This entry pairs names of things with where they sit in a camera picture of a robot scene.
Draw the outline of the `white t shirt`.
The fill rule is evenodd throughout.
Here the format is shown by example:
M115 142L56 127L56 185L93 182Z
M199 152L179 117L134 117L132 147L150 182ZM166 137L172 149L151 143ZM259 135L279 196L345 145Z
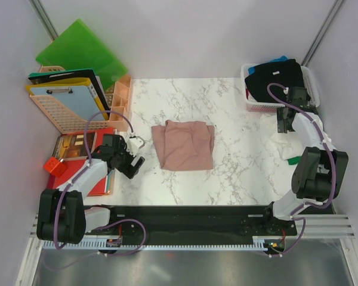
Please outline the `white t shirt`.
M274 114L264 113L260 116L260 129L283 160L301 157L304 147L300 137L295 132L279 133L277 119Z

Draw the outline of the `pink t shirt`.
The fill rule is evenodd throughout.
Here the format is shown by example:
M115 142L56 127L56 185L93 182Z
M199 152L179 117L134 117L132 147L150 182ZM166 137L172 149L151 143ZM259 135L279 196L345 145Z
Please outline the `pink t shirt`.
M211 170L215 127L205 122L173 122L151 127L161 169L172 172Z

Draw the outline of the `green t shirt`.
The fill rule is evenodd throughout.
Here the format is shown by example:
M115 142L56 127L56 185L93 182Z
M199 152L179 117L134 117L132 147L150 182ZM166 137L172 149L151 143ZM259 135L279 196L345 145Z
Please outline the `green t shirt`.
M290 166L293 166L293 165L297 165L300 162L300 160L301 160L301 157L297 156L297 157L287 159L287 162Z

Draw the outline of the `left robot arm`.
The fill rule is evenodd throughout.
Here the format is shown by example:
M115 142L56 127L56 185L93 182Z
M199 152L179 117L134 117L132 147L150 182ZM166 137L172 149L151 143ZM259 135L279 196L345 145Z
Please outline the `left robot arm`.
M132 135L106 134L102 144L65 183L56 189L45 189L39 200L36 235L51 241L56 249L66 244L79 243L86 233L101 229L114 234L119 220L109 207L94 206L86 209L84 198L111 171L117 170L132 179L144 163L138 152L145 145L143 138Z

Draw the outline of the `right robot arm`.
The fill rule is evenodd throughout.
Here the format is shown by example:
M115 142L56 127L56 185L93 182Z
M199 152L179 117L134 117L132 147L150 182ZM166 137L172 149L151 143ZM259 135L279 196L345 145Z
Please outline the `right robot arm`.
M303 210L325 209L331 205L340 193L348 154L332 144L305 88L270 83L267 92L282 105L277 110L278 132L296 133L304 147L292 175L291 189L270 203L266 216L261 219L263 231L273 235L282 229L283 222L294 220Z

